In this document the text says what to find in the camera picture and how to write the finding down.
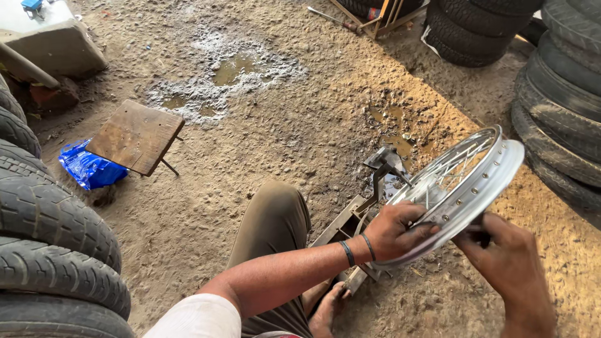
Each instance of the blue plastic bag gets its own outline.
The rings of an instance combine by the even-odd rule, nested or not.
[[[89,140],[80,140],[61,149],[58,161],[73,178],[90,190],[111,185],[127,176],[127,168],[85,151]]]

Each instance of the screwdriver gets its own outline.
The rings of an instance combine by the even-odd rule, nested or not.
[[[351,32],[355,32],[355,33],[357,32],[357,25],[355,25],[354,23],[351,23],[351,22],[342,22],[342,21],[340,21],[340,20],[338,20],[338,19],[336,19],[334,17],[331,17],[331,16],[329,16],[327,14],[323,14],[320,11],[316,11],[315,9],[313,9],[313,7],[307,7],[307,9],[309,11],[312,11],[313,13],[317,13],[317,14],[323,16],[323,17],[326,17],[326,18],[330,19],[331,21],[340,23],[343,27],[347,28]]]

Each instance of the wooden frame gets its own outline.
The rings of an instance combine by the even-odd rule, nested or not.
[[[404,0],[394,0],[394,3],[392,4],[392,10],[390,11],[391,15],[388,16],[388,19],[386,20],[386,24],[384,24],[384,27],[381,27],[382,22],[383,22],[384,13],[386,13],[386,9],[388,8],[389,3],[391,2],[390,0],[384,0],[384,4],[382,5],[382,9],[380,10],[380,16],[373,19],[372,21],[365,22],[365,23],[363,21],[359,20],[356,16],[354,16],[346,8],[344,8],[344,6],[342,6],[337,0],[330,0],[330,1],[332,1],[332,3],[334,5],[336,5],[336,7],[340,8],[340,10],[344,14],[346,14],[346,16],[348,16],[351,20],[353,20],[357,24],[357,26],[359,26],[359,28],[363,29],[363,32],[365,32],[369,37],[371,37],[374,40],[377,39],[378,35],[386,34],[388,32],[391,32],[393,29],[396,29],[399,26],[404,25],[405,23],[408,23],[414,17],[425,12],[426,9],[428,8],[428,4],[425,4],[425,5],[421,6],[420,8],[416,9],[415,11],[413,11],[401,18],[398,18],[398,14],[401,10],[401,6],[403,5]]]

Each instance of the black wristband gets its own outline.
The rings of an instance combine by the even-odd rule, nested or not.
[[[350,252],[350,248],[348,245],[346,245],[346,241],[340,241],[338,243],[340,243],[344,248],[344,252],[346,252],[346,257],[348,257],[349,259],[349,266],[352,268],[353,266],[355,266],[355,257],[353,256],[353,253]]]
[[[367,247],[370,249],[371,259],[376,260],[376,254],[374,254],[374,250],[371,248],[370,240],[367,239],[367,236],[364,233],[362,233],[361,236],[365,238],[365,243],[367,243]]]

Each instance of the wooden stool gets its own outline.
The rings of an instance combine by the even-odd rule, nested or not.
[[[150,176],[185,124],[179,116],[126,100],[96,133],[85,150]]]

